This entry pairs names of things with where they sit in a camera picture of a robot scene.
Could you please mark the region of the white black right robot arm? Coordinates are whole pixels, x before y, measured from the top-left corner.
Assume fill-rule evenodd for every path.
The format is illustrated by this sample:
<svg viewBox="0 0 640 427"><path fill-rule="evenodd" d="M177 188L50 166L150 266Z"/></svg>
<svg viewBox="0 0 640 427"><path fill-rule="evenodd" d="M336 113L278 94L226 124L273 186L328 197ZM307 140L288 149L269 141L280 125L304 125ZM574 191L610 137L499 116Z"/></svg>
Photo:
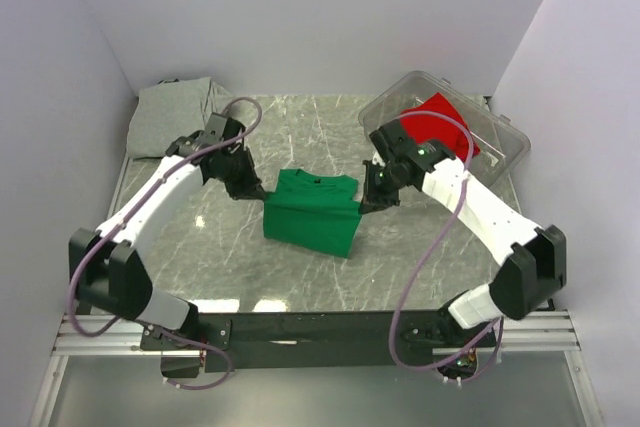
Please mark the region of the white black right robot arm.
<svg viewBox="0 0 640 427"><path fill-rule="evenodd" d="M455 221L477 237L500 266L494 279L466 290L441 309L439 334L460 346L474 328L506 317L519 321L562 290L567 281L567 240L556 226L544 229L522 216L478 181L459 159L415 164L408 159L368 162L364 204L386 208L400 189L413 186L446 208L451 216L418 261L402 291L398 310L420 270Z"/></svg>

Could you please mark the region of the green t shirt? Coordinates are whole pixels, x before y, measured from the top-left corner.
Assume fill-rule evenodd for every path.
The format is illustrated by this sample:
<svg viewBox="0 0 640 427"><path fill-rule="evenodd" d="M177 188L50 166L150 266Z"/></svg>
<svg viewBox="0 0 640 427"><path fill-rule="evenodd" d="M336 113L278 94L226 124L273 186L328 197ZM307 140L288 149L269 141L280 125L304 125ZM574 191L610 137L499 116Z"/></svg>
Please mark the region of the green t shirt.
<svg viewBox="0 0 640 427"><path fill-rule="evenodd" d="M347 175L282 169L264 201L264 237L347 258L361 221L357 191L358 181Z"/></svg>

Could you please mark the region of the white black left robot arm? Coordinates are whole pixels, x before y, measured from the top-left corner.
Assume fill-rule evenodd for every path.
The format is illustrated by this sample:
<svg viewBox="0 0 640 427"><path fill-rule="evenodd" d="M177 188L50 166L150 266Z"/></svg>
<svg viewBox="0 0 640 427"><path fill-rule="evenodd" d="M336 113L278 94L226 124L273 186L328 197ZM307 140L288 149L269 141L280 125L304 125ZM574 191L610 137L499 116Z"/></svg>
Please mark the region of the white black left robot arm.
<svg viewBox="0 0 640 427"><path fill-rule="evenodd" d="M144 259L177 208L210 180L222 182L234 200L264 199L246 135L216 127L176 139L123 208L96 229L80 228L72 235L66 311L79 334L91 334L74 316L75 303L85 302L114 319L164 329L176 348L197 342L197 306L155 287Z"/></svg>

